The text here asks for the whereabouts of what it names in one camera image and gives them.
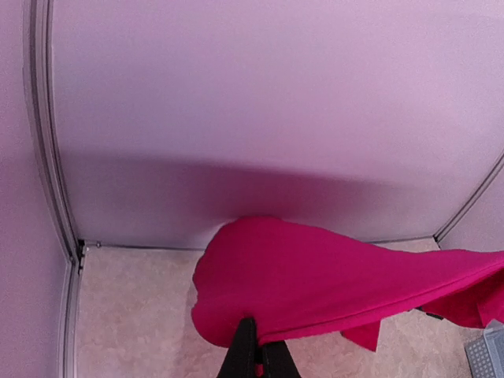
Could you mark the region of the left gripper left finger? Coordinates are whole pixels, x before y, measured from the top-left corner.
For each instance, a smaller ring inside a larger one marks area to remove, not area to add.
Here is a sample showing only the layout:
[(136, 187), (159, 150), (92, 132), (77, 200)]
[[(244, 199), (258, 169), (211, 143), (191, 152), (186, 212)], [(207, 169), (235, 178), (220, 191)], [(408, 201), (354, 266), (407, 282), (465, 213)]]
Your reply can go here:
[(259, 351), (257, 326), (251, 317), (239, 322), (217, 378), (256, 378), (256, 354)]

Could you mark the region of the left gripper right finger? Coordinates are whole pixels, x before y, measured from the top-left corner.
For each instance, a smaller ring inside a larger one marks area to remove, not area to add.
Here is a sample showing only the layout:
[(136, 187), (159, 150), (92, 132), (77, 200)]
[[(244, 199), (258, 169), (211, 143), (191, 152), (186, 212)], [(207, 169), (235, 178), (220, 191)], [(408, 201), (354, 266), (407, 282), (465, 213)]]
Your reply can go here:
[(263, 377), (301, 378), (296, 364), (284, 341), (267, 343), (261, 348)]

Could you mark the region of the red t-shirt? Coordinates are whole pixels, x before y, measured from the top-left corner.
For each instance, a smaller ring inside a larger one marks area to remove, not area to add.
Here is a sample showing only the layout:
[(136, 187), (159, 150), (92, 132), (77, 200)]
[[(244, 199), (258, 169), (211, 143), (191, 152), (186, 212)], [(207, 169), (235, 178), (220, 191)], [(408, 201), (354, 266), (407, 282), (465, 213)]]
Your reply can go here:
[(251, 317), (262, 344), (341, 332), (375, 350), (380, 322), (422, 308), (467, 328), (503, 319), (503, 254), (389, 250), (275, 217), (224, 225), (198, 261), (192, 320), (231, 344)]

